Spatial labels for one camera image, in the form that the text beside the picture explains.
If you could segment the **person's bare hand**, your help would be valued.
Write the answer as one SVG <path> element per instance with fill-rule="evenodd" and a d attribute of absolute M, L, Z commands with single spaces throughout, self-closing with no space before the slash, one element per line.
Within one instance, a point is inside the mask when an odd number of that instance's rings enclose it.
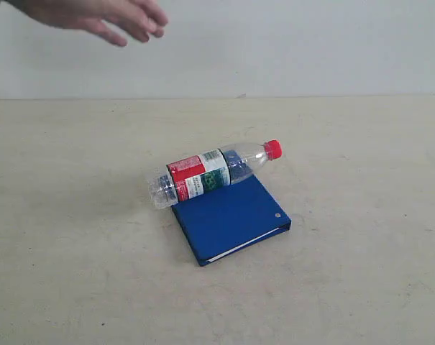
<path fill-rule="evenodd" d="M 168 25 L 166 13 L 155 1 L 29 0 L 9 4 L 40 24 L 84 31 L 116 47 L 125 47 L 127 39 L 110 24 L 141 43 L 150 37 L 161 38 Z"/>

